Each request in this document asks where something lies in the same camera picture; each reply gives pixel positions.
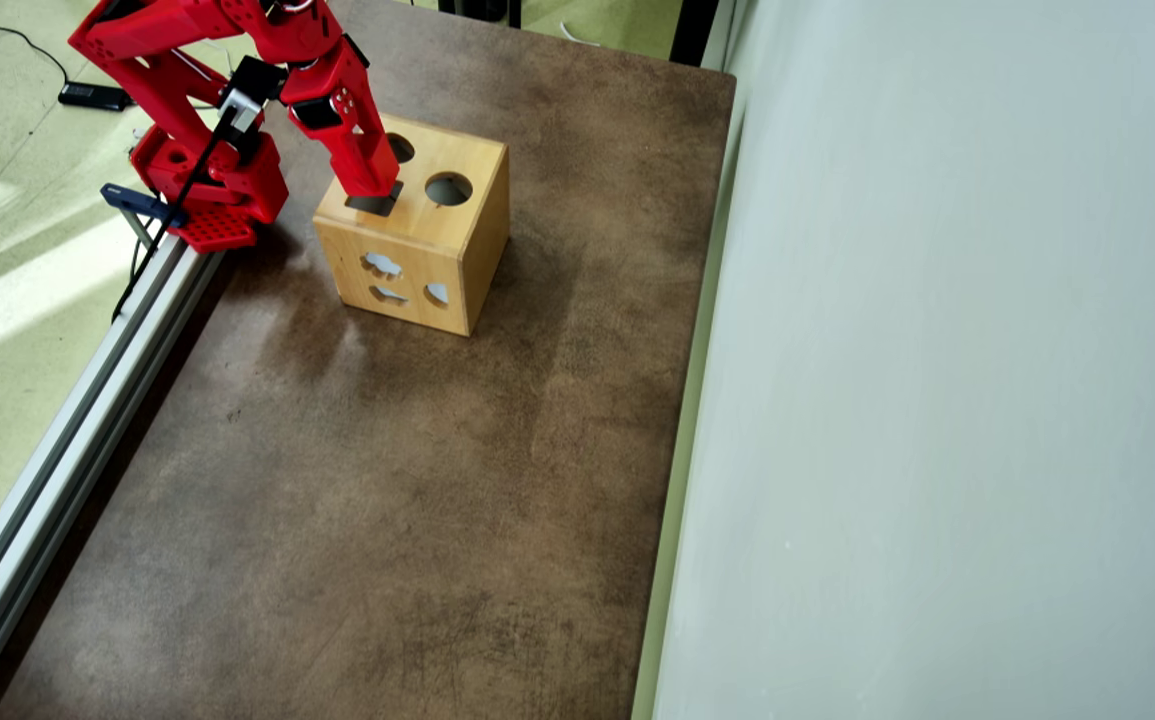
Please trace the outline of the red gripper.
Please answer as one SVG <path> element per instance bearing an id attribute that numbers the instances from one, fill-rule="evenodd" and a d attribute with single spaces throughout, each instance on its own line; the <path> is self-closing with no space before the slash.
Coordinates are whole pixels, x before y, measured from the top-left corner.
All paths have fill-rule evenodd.
<path id="1" fill-rule="evenodd" d="M 373 105 L 368 68 L 353 38 L 343 35 L 312 64 L 290 68 L 283 87 L 295 126 L 322 140 L 348 196 L 392 190 L 398 179 L 397 156 Z"/>

